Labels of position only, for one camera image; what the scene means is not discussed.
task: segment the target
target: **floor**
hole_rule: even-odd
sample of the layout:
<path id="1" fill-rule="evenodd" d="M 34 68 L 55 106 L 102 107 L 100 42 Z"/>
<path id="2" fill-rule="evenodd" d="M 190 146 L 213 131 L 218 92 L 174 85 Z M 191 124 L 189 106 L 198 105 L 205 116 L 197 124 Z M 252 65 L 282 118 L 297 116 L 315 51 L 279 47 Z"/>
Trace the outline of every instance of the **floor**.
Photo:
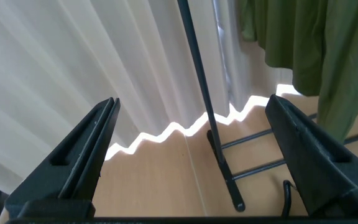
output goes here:
<path id="1" fill-rule="evenodd" d="M 285 95 L 305 114 L 316 112 L 317 98 Z M 264 107 L 255 106 L 242 122 L 218 124 L 223 143 L 270 127 Z M 98 217 L 201 217 L 280 215 L 285 179 L 282 165 L 237 181 L 246 203 L 236 212 L 206 138 L 206 123 L 194 136 L 174 132 L 165 142 L 144 141 L 133 155 L 123 152 L 106 161 L 93 203 Z M 358 117 L 350 136 L 358 133 Z M 358 142 L 347 145 L 358 156 Z M 273 134 L 224 151 L 233 173 L 282 158 Z M 298 192 L 292 190 L 290 215 L 307 215 Z"/>

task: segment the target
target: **hanging clothes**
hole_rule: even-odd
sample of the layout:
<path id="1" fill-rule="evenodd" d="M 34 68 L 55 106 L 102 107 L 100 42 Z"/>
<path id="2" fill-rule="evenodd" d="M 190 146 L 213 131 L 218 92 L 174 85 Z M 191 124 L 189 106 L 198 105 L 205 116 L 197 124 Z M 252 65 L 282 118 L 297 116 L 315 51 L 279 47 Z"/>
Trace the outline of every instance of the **hanging clothes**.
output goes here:
<path id="1" fill-rule="evenodd" d="M 246 41 L 293 86 L 319 96 L 318 124 L 343 141 L 358 115 L 358 0 L 239 0 Z"/>

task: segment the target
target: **sunlight on floor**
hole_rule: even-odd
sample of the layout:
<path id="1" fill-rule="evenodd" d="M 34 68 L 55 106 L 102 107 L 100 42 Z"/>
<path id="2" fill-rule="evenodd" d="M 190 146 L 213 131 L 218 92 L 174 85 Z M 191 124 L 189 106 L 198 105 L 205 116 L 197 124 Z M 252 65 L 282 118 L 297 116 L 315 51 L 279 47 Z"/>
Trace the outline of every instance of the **sunlight on floor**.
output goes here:
<path id="1" fill-rule="evenodd" d="M 278 84 L 276 95 L 282 96 L 284 93 L 300 95 L 300 93 L 298 93 L 292 85 Z M 229 125 L 234 120 L 243 121 L 254 106 L 266 106 L 268 100 L 269 100 L 268 98 L 262 96 L 251 96 L 241 112 L 236 111 L 233 105 L 229 105 L 229 109 L 230 109 L 229 116 L 225 118 L 221 115 L 215 114 L 215 119 L 217 122 L 225 125 Z M 188 129 L 185 129 L 184 127 L 182 127 L 180 124 L 176 122 L 172 122 L 162 132 L 162 134 L 158 136 L 153 136 L 147 133 L 140 133 L 138 137 L 135 139 L 135 141 L 128 148 L 122 147 L 117 143 L 113 144 L 108 149 L 104 160 L 107 161 L 111 159 L 113 155 L 115 155 L 119 151 L 125 152 L 127 154 L 135 153 L 137 147 L 143 140 L 149 140 L 158 143 L 164 142 L 169 137 L 169 135 L 171 135 L 171 133 L 174 132 L 175 130 L 179 130 L 185 136 L 192 136 L 195 133 L 197 133 L 197 131 L 207 122 L 207 120 L 208 120 L 208 115 L 206 114 L 206 112 L 204 112 L 203 115 L 201 115 L 201 117 L 198 118 L 194 122 L 194 124 L 191 125 Z"/>

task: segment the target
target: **sheer curtain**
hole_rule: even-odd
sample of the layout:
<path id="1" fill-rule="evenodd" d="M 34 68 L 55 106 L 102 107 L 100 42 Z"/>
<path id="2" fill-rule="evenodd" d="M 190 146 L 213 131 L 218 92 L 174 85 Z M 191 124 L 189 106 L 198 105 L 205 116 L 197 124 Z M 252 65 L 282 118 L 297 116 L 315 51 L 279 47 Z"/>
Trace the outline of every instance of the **sheer curtain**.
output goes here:
<path id="1" fill-rule="evenodd" d="M 190 1 L 215 113 L 269 95 L 283 70 L 238 38 L 233 1 Z M 120 97 L 111 144 L 203 113 L 176 1 L 0 1 L 0 189 L 7 193 L 99 101 Z"/>

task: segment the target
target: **clothing rack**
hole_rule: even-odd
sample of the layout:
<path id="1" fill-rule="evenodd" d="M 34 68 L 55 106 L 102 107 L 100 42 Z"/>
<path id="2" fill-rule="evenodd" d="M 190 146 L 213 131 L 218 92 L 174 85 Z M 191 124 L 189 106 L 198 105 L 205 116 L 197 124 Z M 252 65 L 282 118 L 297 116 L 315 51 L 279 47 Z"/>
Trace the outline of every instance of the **clothing rack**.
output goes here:
<path id="1" fill-rule="evenodd" d="M 256 134 L 237 139 L 232 142 L 221 144 L 221 140 L 219 138 L 218 127 L 216 125 L 216 120 L 214 117 L 214 111 L 213 111 L 213 107 L 212 107 L 211 98 L 209 96 L 208 85 L 206 82 L 206 77 L 205 77 L 205 73 L 204 73 L 203 63 L 201 60 L 200 50 L 198 48 L 197 38 L 196 38 L 195 30 L 193 27 L 193 21 L 191 18 L 188 1 L 187 0 L 178 0 L 178 5 L 179 5 L 179 10 L 180 10 L 181 18 L 183 21 L 183 25 L 185 27 L 186 36 L 187 36 L 188 44 L 189 44 L 190 51 L 191 51 L 191 56 L 193 57 L 193 62 L 195 65 L 197 78 L 198 78 L 198 83 L 200 84 L 201 93 L 202 93 L 203 100 L 205 103 L 205 108 L 206 108 L 206 112 L 208 115 L 209 124 L 211 126 L 211 129 L 207 131 L 207 138 L 208 138 L 208 141 L 212 147 L 216 161 L 218 163 L 218 166 L 219 166 L 221 173 L 223 175 L 223 178 L 225 180 L 225 183 L 226 183 L 227 189 L 230 193 L 234 208 L 238 212 L 243 212 L 246 209 L 246 205 L 245 205 L 244 200 L 242 199 L 240 191 L 237 187 L 236 180 L 239 180 L 241 178 L 244 178 L 244 177 L 247 177 L 247 176 L 250 176 L 253 174 L 257 174 L 259 172 L 283 165 L 283 164 L 285 164 L 285 160 L 280 159 L 277 161 L 269 162 L 267 164 L 263 164 L 261 166 L 254 167 L 252 169 L 244 170 L 244 171 L 236 173 L 236 174 L 233 174 L 230 171 L 229 165 L 227 164 L 227 161 L 225 160 L 224 155 L 223 155 L 223 149 L 227 149 L 231 146 L 235 146 L 237 144 L 240 144 L 240 143 L 243 143 L 246 141 L 250 141 L 250 140 L 259 138 L 261 136 L 265 136 L 267 134 L 271 134 L 271 133 L 273 133 L 273 131 L 272 131 L 272 129 L 267 129 L 267 130 L 261 131 Z M 312 114 L 309 116 L 309 118 L 313 119 L 316 116 L 317 116 L 317 114 Z M 349 144 L 349 143 L 352 143 L 355 141 L 358 141 L 358 135 L 352 136 L 352 137 L 346 139 L 344 144 Z"/>

